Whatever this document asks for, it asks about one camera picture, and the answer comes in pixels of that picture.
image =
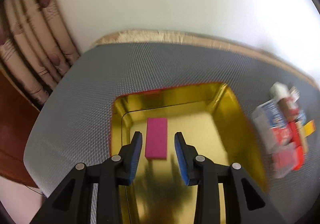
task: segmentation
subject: packaging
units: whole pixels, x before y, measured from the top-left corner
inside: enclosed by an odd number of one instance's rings
[[[302,125],[307,123],[307,116],[303,110],[299,110],[299,115],[297,116],[296,121],[300,121]]]
[[[292,86],[292,88],[289,90],[289,93],[293,99],[293,102],[296,102],[300,97],[300,92],[295,86]]]
[[[299,107],[291,96],[278,101],[278,106],[288,122],[295,121],[299,115]]]
[[[314,120],[309,121],[307,124],[303,126],[306,137],[311,135],[314,131],[316,131],[316,124]]]
[[[295,142],[296,146],[299,147],[301,146],[301,140],[299,137],[299,132],[297,130],[297,126],[295,122],[289,122],[289,127],[291,130],[291,134],[292,134],[292,141]]]
[[[286,146],[282,146],[279,150],[272,155],[273,160],[273,176],[275,178],[283,178],[293,168],[296,168],[299,164],[296,144],[291,142]]]
[[[306,133],[304,131],[303,124],[301,121],[296,122],[296,128],[299,134],[299,139],[302,146],[302,152],[303,154],[306,154],[308,153],[309,149],[308,149],[308,143],[306,139]]]
[[[288,123],[274,100],[258,106],[252,114],[252,119],[268,154],[276,152],[292,139]]]
[[[303,166],[304,163],[304,156],[303,156],[303,150],[302,150],[302,146],[298,146],[295,149],[296,155],[297,155],[297,164],[293,167],[292,170],[299,170],[301,168],[301,166]]]

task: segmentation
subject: wooden cabinet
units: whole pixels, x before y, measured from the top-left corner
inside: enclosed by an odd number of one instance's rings
[[[38,114],[0,72],[0,175],[33,187],[23,152]]]

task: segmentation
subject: gray textured mat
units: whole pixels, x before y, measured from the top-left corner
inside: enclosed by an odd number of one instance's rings
[[[315,119],[320,127],[319,90],[273,65],[204,47],[104,45],[86,52],[50,96],[27,142],[26,168],[48,196],[76,163],[93,165],[108,157],[111,105],[117,96],[214,81],[229,84],[247,117],[269,100],[274,82],[295,85],[307,119]],[[310,152],[299,171],[270,179],[270,198],[288,223],[301,217],[320,193],[318,135],[308,137]],[[270,173],[269,158],[264,153],[263,158]]]

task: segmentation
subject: white wall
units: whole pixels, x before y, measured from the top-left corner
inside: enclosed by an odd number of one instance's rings
[[[42,196],[0,176],[0,201],[16,224],[29,224],[41,207]]]
[[[57,1],[81,52],[119,30],[181,30],[273,52],[320,83],[320,16],[311,0]]]

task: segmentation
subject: metal screw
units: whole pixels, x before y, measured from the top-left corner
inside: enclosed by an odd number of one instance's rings
[[[114,161],[114,162],[119,162],[121,160],[121,156],[114,155],[113,157],[111,157],[111,160]]]
[[[77,169],[77,170],[82,170],[82,169],[84,169],[84,163],[78,163],[78,164],[76,164],[76,169]]]
[[[205,157],[204,157],[203,155],[197,155],[197,156],[196,156],[196,160],[197,160],[198,162],[203,162],[203,161],[205,160]]]
[[[239,163],[233,163],[233,164],[232,164],[232,168],[233,168],[233,169],[236,169],[236,170],[239,170],[239,169],[241,168],[241,164],[239,164]]]

